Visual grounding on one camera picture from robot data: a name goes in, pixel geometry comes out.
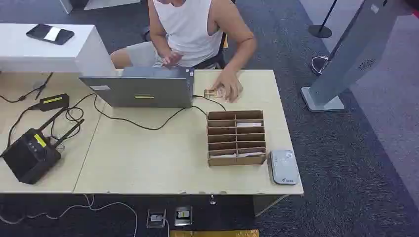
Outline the person's right hand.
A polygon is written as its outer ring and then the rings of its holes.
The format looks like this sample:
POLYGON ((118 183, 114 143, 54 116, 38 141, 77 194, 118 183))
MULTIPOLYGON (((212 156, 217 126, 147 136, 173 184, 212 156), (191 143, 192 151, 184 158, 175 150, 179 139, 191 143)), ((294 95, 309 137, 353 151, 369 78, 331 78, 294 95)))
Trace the person's right hand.
POLYGON ((183 55, 176 51, 171 51, 167 55, 162 57, 162 65, 164 67, 175 67, 182 59, 183 55))

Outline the person's left hand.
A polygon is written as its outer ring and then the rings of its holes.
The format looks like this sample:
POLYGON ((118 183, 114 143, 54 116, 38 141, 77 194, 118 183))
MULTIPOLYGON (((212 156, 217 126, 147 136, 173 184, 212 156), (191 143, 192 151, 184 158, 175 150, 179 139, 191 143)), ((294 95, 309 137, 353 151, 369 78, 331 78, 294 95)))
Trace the person's left hand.
POLYGON ((231 69, 224 69, 218 76, 211 90, 223 88, 224 98, 228 102, 235 102, 243 91, 237 72, 231 69))

